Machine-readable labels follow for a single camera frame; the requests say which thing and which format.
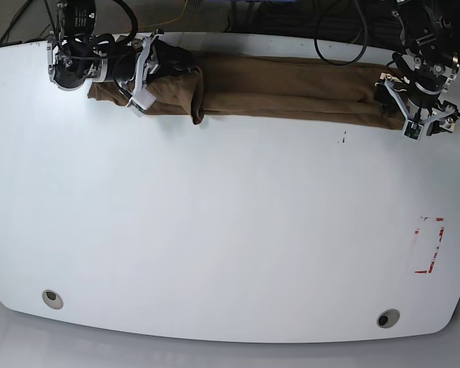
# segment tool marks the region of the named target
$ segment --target cable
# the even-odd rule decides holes
[[[389,69],[390,73],[392,73],[392,74],[394,75],[394,77],[396,77],[398,80],[400,80],[404,86],[406,86],[407,90],[412,91],[412,92],[415,94],[415,96],[418,98],[417,101],[414,101],[414,102],[416,102],[415,104],[416,104],[416,105],[417,105],[417,104],[419,105],[419,109],[423,109],[424,106],[423,106],[423,103],[422,103],[422,98],[421,98],[421,96],[420,96],[419,91],[417,90],[417,88],[411,86],[410,84],[407,84],[406,81],[405,81],[405,79],[404,79],[404,77],[400,77],[400,76],[396,73],[396,71],[393,70],[393,69],[390,67],[390,65],[392,65],[392,64],[397,65],[397,62],[400,61],[400,59],[402,59],[402,58],[403,58],[403,55],[402,55],[402,54],[396,53],[396,54],[393,55],[392,60],[391,60],[390,62],[388,62],[385,66]]]
[[[56,25],[54,23],[53,15],[51,15],[51,10],[49,8],[48,0],[44,0],[44,6],[46,7],[46,12],[48,12],[49,24],[51,25],[51,28],[53,28],[54,38],[56,38],[56,42],[59,44],[60,35],[58,34],[58,29],[56,28]]]
[[[356,44],[356,42],[360,39],[361,35],[364,33],[364,29],[360,29],[358,31],[358,34],[356,35],[355,38],[353,38],[351,41],[348,42],[348,44]]]
[[[232,13],[232,26],[238,27],[237,2],[230,2],[230,12]]]
[[[326,63],[328,63],[329,65],[333,65],[334,67],[346,67],[347,65],[351,65],[351,64],[356,63],[359,59],[361,59],[363,57],[363,55],[365,54],[366,49],[368,48],[368,34],[369,34],[369,32],[368,32],[368,24],[366,22],[366,18],[365,18],[365,15],[363,14],[363,11],[361,10],[359,0],[354,0],[354,4],[356,6],[358,14],[360,15],[361,21],[363,23],[363,30],[364,30],[363,46],[361,48],[360,53],[352,61],[347,61],[345,63],[336,63],[336,62],[330,61],[330,60],[326,59],[321,54],[321,52],[319,50],[319,44],[317,42],[317,36],[318,36],[318,30],[319,30],[319,27],[320,27],[320,23],[324,19],[324,16],[326,15],[326,13],[329,10],[331,10],[334,6],[339,4],[339,2],[341,2],[341,1],[342,0],[336,0],[331,6],[329,6],[329,8],[327,8],[326,11],[320,16],[320,18],[319,18],[319,20],[317,22],[317,26],[315,27],[315,38],[314,38],[315,51],[317,52],[319,58],[322,61],[325,61]]]
[[[37,36],[36,38],[41,38],[41,36],[48,30],[48,28],[50,28],[51,25],[47,25],[46,27],[44,27],[43,31],[39,34],[39,36]]]
[[[121,87],[121,85],[119,84],[119,82],[117,81],[117,67],[118,65],[120,64],[120,62],[124,59],[126,55],[123,55],[122,57],[120,57],[119,59],[117,59],[116,63],[114,64],[114,67],[113,67],[113,81],[114,83],[116,84],[116,87],[118,88],[118,91],[124,96],[124,98],[126,98],[128,100],[128,102],[130,101],[131,97],[133,96],[126,88],[123,88]]]
[[[12,18],[11,22],[10,22],[10,25],[8,26],[7,30],[5,31],[5,33],[0,37],[0,44],[3,44],[3,42],[5,41],[5,39],[7,39],[8,41],[8,37],[10,35],[10,32],[12,31],[12,29],[15,27],[15,25],[17,24],[17,22],[19,21],[19,19],[22,17],[22,15],[24,15],[24,13],[28,10],[29,6],[31,6],[32,2],[34,0],[27,0],[23,6],[21,6],[21,8],[17,11],[17,13],[15,13],[14,15],[14,18]]]
[[[138,19],[136,19],[136,16],[133,13],[133,10],[131,10],[131,8],[126,4],[126,2],[124,2],[123,0],[113,0],[113,2],[118,4],[121,8],[123,8],[124,12],[128,16],[128,18],[130,18],[130,21],[131,21],[130,34],[126,38],[117,42],[117,45],[119,46],[126,46],[135,38],[136,34],[138,33]]]
[[[186,13],[187,3],[188,3],[188,0],[185,0],[184,1],[184,8],[182,8],[181,14],[179,14],[179,17],[174,18],[172,21],[164,21],[162,23],[156,23],[154,25],[144,25],[143,27],[144,28],[149,28],[149,27],[156,27],[157,25],[169,25],[169,24],[173,23],[174,21],[178,21],[180,18],[183,17],[184,13]]]
[[[255,2],[248,2],[247,14],[245,15],[244,26],[249,26],[251,21],[252,10],[254,10]]]
[[[230,15],[227,17],[227,28],[225,28],[225,30],[223,31],[223,33],[227,33],[228,31],[230,31],[230,29],[232,28],[232,21],[230,20]]]
[[[105,33],[101,34],[100,36],[92,38],[89,43],[85,46],[84,51],[82,52],[82,56],[87,56],[90,52],[94,50],[96,46],[101,44],[102,42],[107,42],[109,44],[109,50],[107,51],[107,54],[112,54],[114,52],[114,49],[116,47],[116,40],[114,39],[114,36]],[[77,76],[81,77],[81,75],[84,73],[84,68],[85,68],[85,60],[80,60],[77,66]]]
[[[126,38],[123,38],[122,40],[117,42],[117,45],[124,46],[130,43],[135,38],[136,33],[138,33],[138,20],[136,19],[136,16],[134,15],[133,11],[130,9],[130,7],[125,2],[123,2],[122,0],[113,0],[113,1],[116,2],[119,6],[121,6],[121,8],[123,8],[123,10],[126,12],[126,14],[131,20],[130,34]],[[53,16],[51,15],[51,10],[49,8],[48,0],[44,0],[44,6],[46,7],[46,11],[48,12],[50,26],[53,28],[54,38],[56,39],[58,50],[65,56],[69,57],[70,59],[85,60],[85,61],[99,61],[99,60],[117,59],[117,58],[121,58],[122,56],[126,55],[126,54],[121,54],[121,55],[110,55],[110,56],[86,57],[86,56],[74,56],[70,54],[69,52],[66,52],[65,49],[63,48],[63,45],[60,42],[60,36],[58,34],[58,29],[56,25],[54,24],[54,20],[53,20]]]

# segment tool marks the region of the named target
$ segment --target brown fabric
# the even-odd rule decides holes
[[[383,66],[332,67],[315,59],[197,54],[191,73],[148,86],[156,102],[148,115],[247,115],[325,120],[400,130],[399,111],[382,114],[373,100]],[[92,84],[88,94],[125,106],[113,84]]]

